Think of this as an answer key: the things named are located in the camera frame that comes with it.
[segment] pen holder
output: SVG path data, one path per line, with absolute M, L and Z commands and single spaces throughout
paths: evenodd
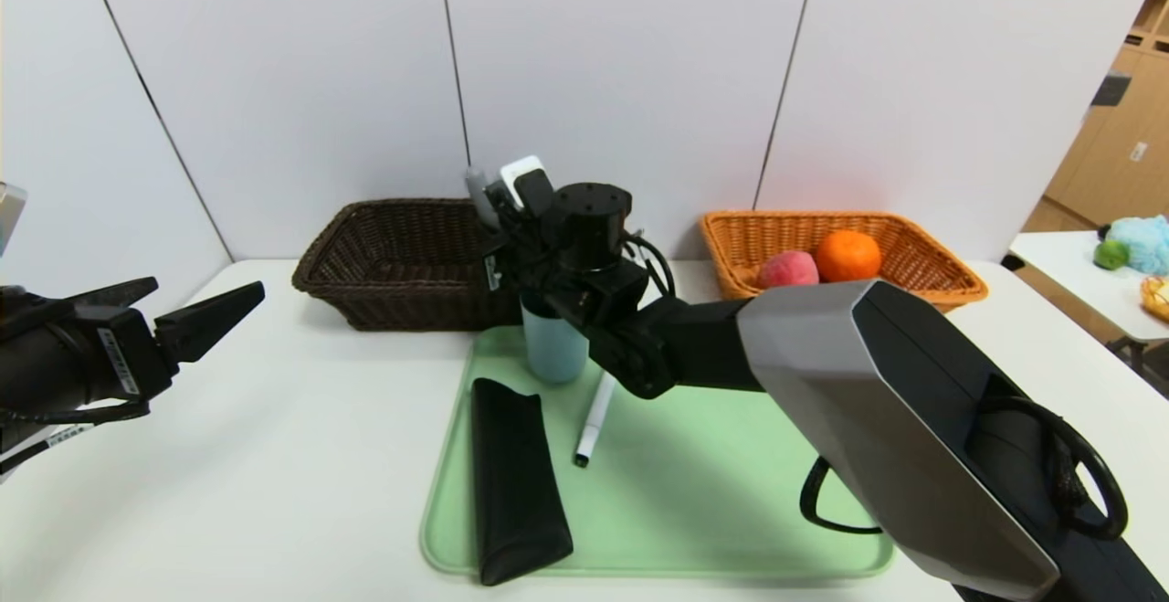
M 588 340 L 531 290 L 519 295 L 527 366 L 541 381 L 575 381 L 588 361 Z

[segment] orange wicker basket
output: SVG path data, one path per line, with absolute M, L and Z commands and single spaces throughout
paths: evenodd
M 950 311 L 984 299 L 985 282 L 916 223 L 893 214 L 863 212 L 713 212 L 703 219 L 703 236 L 714 257 L 724 299 L 750 298 L 763 291 L 755 278 L 768 257 L 786 249 L 814 252 L 831 231 L 872 236 L 883 256 L 880 277 Z

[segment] orange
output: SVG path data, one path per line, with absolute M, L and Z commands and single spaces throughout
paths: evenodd
M 816 249 L 816 265 L 828 282 L 867 281 L 880 274 L 880 247 L 872 236 L 838 230 Z

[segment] cabinet door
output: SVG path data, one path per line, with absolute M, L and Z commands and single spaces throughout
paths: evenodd
M 471 161 L 615 182 L 630 227 L 705 252 L 754 201 L 803 0 L 449 0 Z
M 1141 53 L 1136 53 L 1134 49 L 1121 48 L 1116 54 L 1116 60 L 1113 62 L 1112 69 L 1115 69 L 1116 72 L 1132 75 L 1135 72 L 1136 62 L 1140 60 Z M 1121 99 L 1121 103 L 1127 102 L 1127 99 L 1128 95 L 1126 91 L 1126 97 Z M 1072 147 L 1067 150 L 1067 155 L 1064 157 L 1064 162 L 1059 165 L 1056 177 L 1047 185 L 1046 194 L 1049 198 L 1067 207 L 1067 187 L 1079 172 L 1080 165 L 1084 164 L 1084 158 L 1087 155 L 1088 150 L 1092 148 L 1097 137 L 1115 111 L 1115 106 L 1091 106 L 1088 115 L 1084 119 L 1084 126 L 1080 127 L 1080 132 L 1075 137 L 1075 140 L 1073 140 Z
M 1169 60 L 1143 54 L 1125 98 L 1087 148 L 1059 202 L 1093 223 L 1164 212 L 1169 202 L 1165 124 Z M 1140 144 L 1143 153 L 1136 157 Z
M 231 255 L 347 202 L 465 195 L 443 0 L 109 0 Z

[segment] blue plush toy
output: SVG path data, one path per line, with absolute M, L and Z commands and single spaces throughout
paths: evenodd
M 1169 220 L 1164 215 L 1114 220 L 1106 238 L 1128 247 L 1130 268 L 1148 276 L 1169 276 Z

